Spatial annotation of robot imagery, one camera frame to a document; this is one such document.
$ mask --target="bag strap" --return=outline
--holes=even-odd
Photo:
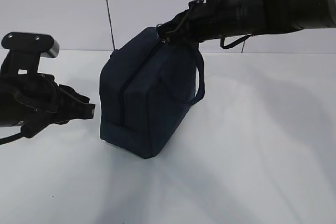
[[[199,84],[198,84],[198,91],[194,99],[192,99],[189,102],[184,103],[183,105],[186,107],[194,106],[195,104],[199,103],[203,100],[205,96],[205,82],[204,82],[204,59],[199,51],[199,49],[195,46],[195,44],[192,45],[192,48],[189,47],[190,51],[193,51],[194,49],[196,51],[196,54],[192,52],[192,55],[194,56],[194,60],[196,63],[196,67],[199,74]]]
[[[240,39],[237,39],[236,41],[232,42],[231,44],[227,45],[227,46],[224,46],[224,42],[225,42],[225,38],[222,38],[220,40],[220,43],[221,43],[221,48],[223,49],[231,49],[231,48],[234,48],[236,46],[238,46],[239,44],[245,42],[248,38],[250,37],[253,37],[254,35],[252,34],[249,34],[249,35],[246,35]]]
[[[189,49],[191,55],[193,56],[193,58],[195,60],[196,67],[197,67],[197,70],[198,70],[198,73],[199,73],[198,92],[197,92],[195,98],[193,98],[191,101],[188,101],[188,102],[181,101],[169,90],[169,88],[167,87],[165,82],[161,80],[161,83],[166,88],[166,91],[167,91],[168,95],[175,102],[177,102],[179,105],[181,105],[183,107],[187,107],[187,108],[189,108],[189,107],[197,104],[198,102],[200,102],[204,98],[204,95],[205,95],[204,59],[203,59],[203,56],[202,56],[201,52],[199,51],[199,49],[194,44],[188,46],[188,49]]]

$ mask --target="white wall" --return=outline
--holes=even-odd
[[[52,35],[62,49],[111,50],[105,0],[0,0],[0,37],[10,31]]]

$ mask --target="white table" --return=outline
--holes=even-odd
[[[145,161],[99,139],[108,56],[42,59],[96,116],[0,147],[0,223],[336,223],[335,55],[204,55],[205,100]]]

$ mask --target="white backdrop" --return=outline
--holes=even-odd
[[[191,0],[109,0],[116,46],[147,26],[171,20]],[[111,50],[106,0],[0,0],[0,36],[9,31],[51,34],[62,49]],[[244,52],[334,53],[336,29],[251,38]],[[241,52],[242,45],[225,52]],[[223,52],[219,41],[202,44],[202,52]]]
[[[0,37],[10,31],[52,35],[62,49],[111,50],[105,0],[0,0]]]

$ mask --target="bag handle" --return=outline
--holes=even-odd
[[[192,44],[192,46],[189,46],[188,49],[191,52],[191,54],[194,56],[193,58],[195,60],[196,67],[197,67],[198,74],[199,74],[199,85],[198,85],[198,91],[197,91],[197,94],[196,94],[195,98],[193,98],[191,101],[188,101],[188,102],[181,101],[180,99],[176,98],[172,92],[170,92],[170,90],[166,86],[165,82],[161,80],[162,84],[166,88],[166,90],[167,90],[168,94],[171,96],[171,98],[175,102],[177,102],[179,105],[181,105],[183,107],[187,107],[187,108],[189,108],[191,106],[194,106],[195,104],[200,102],[205,96],[204,59],[203,59],[203,56],[202,56],[201,52],[199,51],[199,49],[194,44]]]
[[[202,56],[201,52],[195,46],[195,44],[193,44],[192,46],[193,46],[193,49],[196,50],[196,54],[193,54],[193,55],[194,55],[194,60],[195,60],[195,63],[196,63],[198,74],[199,74],[199,81],[198,81],[197,94],[196,94],[194,99],[192,99],[191,101],[189,101],[187,103],[184,103],[184,106],[186,106],[186,107],[194,106],[198,102],[202,101],[204,96],[205,96],[204,59],[203,59],[203,56]]]

